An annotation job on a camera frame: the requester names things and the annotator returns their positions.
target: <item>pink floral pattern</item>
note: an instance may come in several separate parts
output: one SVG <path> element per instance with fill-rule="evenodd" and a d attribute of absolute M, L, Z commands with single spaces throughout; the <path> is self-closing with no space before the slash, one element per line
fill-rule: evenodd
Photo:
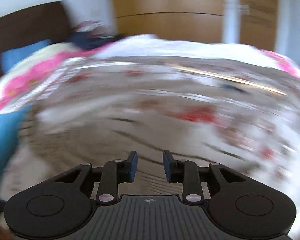
<path fill-rule="evenodd" d="M 274 59 L 281 70 L 288 72 L 291 76 L 298 77 L 296 67 L 287 58 L 272 51 L 263 50 L 263 49 L 261 49 L 260 51 L 266 56 Z"/>
<path fill-rule="evenodd" d="M 145 72 L 143 70 L 126 70 L 125 73 L 129 77 L 138 77 L 143 75 Z"/>
<path fill-rule="evenodd" d="M 73 77 L 73 78 L 70 78 L 67 82 L 69 82 L 69 83 L 75 83 L 75 82 L 78 82 L 78 81 L 80 81 L 80 80 L 82 80 L 82 79 L 87 78 L 88 76 L 90 76 L 90 73 L 89 73 L 89 72 L 87 72 L 87 73 L 82 73 L 82 74 L 77 75 L 77 76 L 75 76 L 75 77 Z"/>
<path fill-rule="evenodd" d="M 216 121 L 215 110 L 210 106 L 190 107 L 182 114 L 175 114 L 175 117 L 191 122 L 214 123 Z"/>
<path fill-rule="evenodd" d="M 110 44 L 107 44 L 101 48 L 88 51 L 63 51 L 51 59 L 44 60 L 36 64 L 23 75 L 10 80 L 10 82 L 6 85 L 3 89 L 3 97 L 0 100 L 0 110 L 3 109 L 13 98 L 26 92 L 28 89 L 33 88 L 40 81 L 47 78 L 47 76 L 49 76 L 65 59 L 71 57 L 87 57 L 101 51 L 109 45 Z"/>

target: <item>crosshair marking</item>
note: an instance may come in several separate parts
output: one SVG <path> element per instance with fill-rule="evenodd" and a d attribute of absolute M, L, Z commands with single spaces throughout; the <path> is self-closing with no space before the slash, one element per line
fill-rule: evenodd
<path fill-rule="evenodd" d="M 148 202 L 149 204 L 151 204 L 152 202 L 154 202 L 155 200 L 153 198 L 147 198 L 146 202 Z"/>

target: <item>dark blue cloth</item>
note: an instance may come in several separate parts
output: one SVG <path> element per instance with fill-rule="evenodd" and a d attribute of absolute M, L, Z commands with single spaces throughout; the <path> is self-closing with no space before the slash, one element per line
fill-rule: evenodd
<path fill-rule="evenodd" d="M 88 32 L 74 33 L 69 42 L 73 42 L 76 46 L 84 50 L 96 49 L 109 42 L 117 41 L 118 37 L 110 38 L 91 38 Z"/>

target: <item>blue pillow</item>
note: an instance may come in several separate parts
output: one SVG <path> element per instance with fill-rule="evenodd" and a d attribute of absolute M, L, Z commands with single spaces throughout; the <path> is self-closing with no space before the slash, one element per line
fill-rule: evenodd
<path fill-rule="evenodd" d="M 30 108 L 31 105 L 28 105 L 16 112 L 0 114 L 0 176 L 16 150 L 19 128 Z"/>
<path fill-rule="evenodd" d="M 7 73 L 15 64 L 21 60 L 29 57 L 32 53 L 51 45 L 50 40 L 39 41 L 35 44 L 31 44 L 18 49 L 10 49 L 1 53 L 1 70 L 3 73 Z"/>

